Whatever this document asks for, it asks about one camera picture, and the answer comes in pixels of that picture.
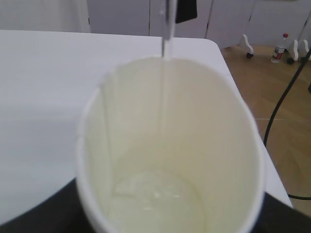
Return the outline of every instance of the black object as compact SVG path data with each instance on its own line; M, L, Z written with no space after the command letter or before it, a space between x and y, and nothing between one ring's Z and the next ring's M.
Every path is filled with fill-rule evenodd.
M289 58L287 58L286 63L291 65L291 64L294 64L295 61L294 61L294 59L292 57L289 57Z
M292 80L288 84L287 88L285 89L284 93L282 94L280 100L277 102L276 107L274 108L274 110L272 112L272 115L270 117L267 129L266 129L266 133L265 133L264 139L263 139L263 144L264 144L265 147L267 147L267 141L268 141L269 132L270 132L273 120L276 117L277 111L280 108L281 104L283 103L285 97L289 93L290 89L292 88L293 84L296 82L296 80L297 80L298 76L300 75L300 72L302 71L303 67L305 67L305 65L308 62L310 56L311 56L311 49L309 50L309 52L305 56L305 59L301 60L301 64L300 64L298 70L296 71L295 75L293 76ZM294 198L294 199L298 199L298 200L311 200L311 197L299 197L299 196L294 196L294 195L291 195L291 194L288 194L288 196L290 198Z
M0 233L95 233L79 201L75 180L23 215L0 226ZM251 233L310 233L311 218L265 194Z
M178 0L175 23L182 23L198 17L196 0Z
M248 53L246 54L246 57L247 57L248 59L251 59L252 57L254 57L254 55L248 52Z
M0 226L0 233L69 232L95 233L82 210L75 179L45 202Z

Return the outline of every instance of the white table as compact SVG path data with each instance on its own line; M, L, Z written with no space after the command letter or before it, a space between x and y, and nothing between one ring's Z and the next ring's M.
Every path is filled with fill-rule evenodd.
M238 92L214 42L177 38L173 48L174 57L213 67ZM158 37L0 30L0 224L74 178L77 120L103 74L159 53ZM291 206L265 156L266 191Z

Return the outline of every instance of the dark surface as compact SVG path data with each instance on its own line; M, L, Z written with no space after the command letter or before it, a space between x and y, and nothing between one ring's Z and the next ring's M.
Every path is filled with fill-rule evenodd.
M95 233L82 210L75 180L54 196L0 226L0 233ZM311 218L265 195L252 233L311 233Z
M178 0L176 23L182 23L198 17L196 0Z

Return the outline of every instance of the chair wheel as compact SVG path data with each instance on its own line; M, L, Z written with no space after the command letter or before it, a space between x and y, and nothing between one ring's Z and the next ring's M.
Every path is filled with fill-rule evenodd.
M246 54L246 57L247 57L248 59L251 59L253 56L254 56L254 55L251 54L251 53L249 53L249 52Z
M291 64L294 64L294 59L292 58L292 57L289 57L289 58L287 58L287 60L286 60L286 63L287 64L289 64L289 65L291 65Z

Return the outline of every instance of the white wall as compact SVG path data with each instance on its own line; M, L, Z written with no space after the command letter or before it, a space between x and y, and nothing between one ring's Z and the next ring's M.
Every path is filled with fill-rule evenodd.
M214 0L206 38L220 48L238 45L251 16L254 0Z
M87 32L81 6L81 0L0 0L0 29Z
M250 44L275 46L288 33L298 39L311 11L311 0L256 0L246 34Z
M149 0L87 0L87 4L92 33L149 33Z
M309 15L306 26L301 32L299 41L302 41L302 40L308 40L308 42L311 43L311 15Z

